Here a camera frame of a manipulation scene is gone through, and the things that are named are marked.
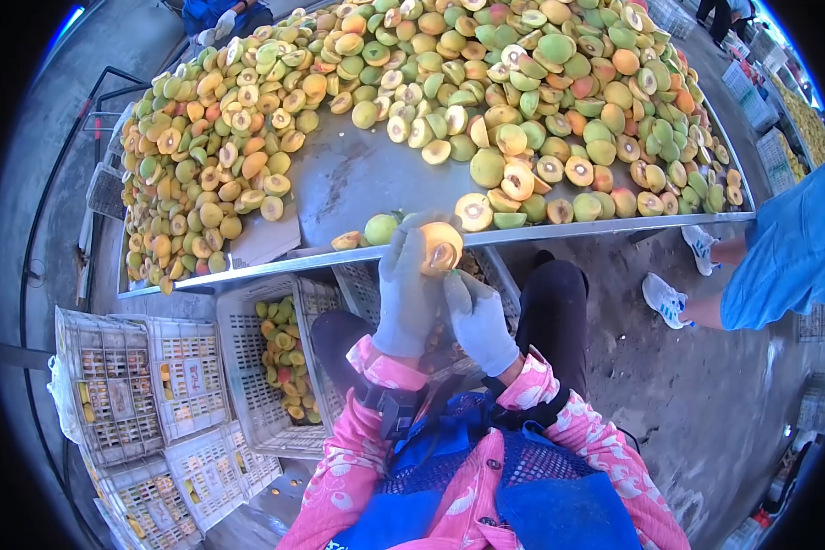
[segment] blue shirt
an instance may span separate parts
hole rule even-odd
[[[231,10],[238,4],[239,0],[187,0],[184,9],[181,11],[181,18],[184,21],[184,29],[187,36],[195,36],[207,29],[213,29],[217,25],[217,19]],[[251,17],[260,13],[265,6],[259,2],[242,11],[236,16],[236,26],[232,34],[235,35],[244,27]]]
[[[740,13],[740,19],[748,19],[751,17],[751,5],[748,3],[748,0],[727,0],[727,4],[730,6],[731,13],[734,11]]]

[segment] blue mesh apron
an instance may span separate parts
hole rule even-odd
[[[439,429],[417,437],[424,420],[395,447],[396,462],[357,523],[332,539],[336,550],[385,550],[424,539],[443,493],[489,428],[490,394],[457,395]],[[640,548],[635,527],[608,475],[553,444],[529,421],[502,430],[504,468],[495,508],[526,550]]]

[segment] person's knee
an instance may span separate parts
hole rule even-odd
[[[330,334],[336,332],[337,326],[353,321],[351,318],[354,317],[356,316],[353,313],[345,310],[330,310],[321,313],[311,324],[311,337],[313,340],[321,340],[324,336],[329,337]]]
[[[549,284],[556,289],[566,292],[583,292],[584,295],[589,292],[589,283],[583,270],[567,259],[552,259],[538,267],[526,286],[530,284]]]

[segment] black pants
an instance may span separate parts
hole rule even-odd
[[[587,398],[587,278],[572,263],[554,259],[537,267],[522,289],[517,346],[522,354],[536,347],[550,362],[553,375],[565,387]],[[352,386],[347,351],[372,324],[349,312],[322,313],[311,327],[315,355],[343,395]]]
[[[727,31],[730,29],[730,5],[727,0],[700,0],[697,8],[697,20],[705,22],[705,18],[709,16],[709,11],[715,8],[715,16],[712,19],[712,28],[709,29],[709,35],[712,39],[721,42],[727,36]]]

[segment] stainless steel table edge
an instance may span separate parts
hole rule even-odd
[[[685,214],[659,215],[654,217],[615,218],[597,222],[573,222],[560,225],[534,225],[519,229],[506,229],[469,233],[464,235],[466,247],[486,247],[505,243],[540,240],[557,237],[580,237],[585,235],[604,235],[606,233],[624,233],[630,231],[647,231],[667,229],[670,227],[693,226],[698,224],[718,224],[729,222],[746,222],[754,219],[754,212],[724,212],[721,214]],[[295,251],[292,258],[279,259],[261,266],[231,269],[222,273],[202,275],[182,280],[175,285],[176,291],[194,287],[212,287],[221,282],[241,281],[266,275],[278,275],[296,271],[328,268],[346,263],[369,261],[382,258],[387,246],[355,248],[342,252],[325,252],[324,248],[304,248]],[[159,292],[159,287],[147,287],[139,291],[120,292],[119,298],[145,296]]]

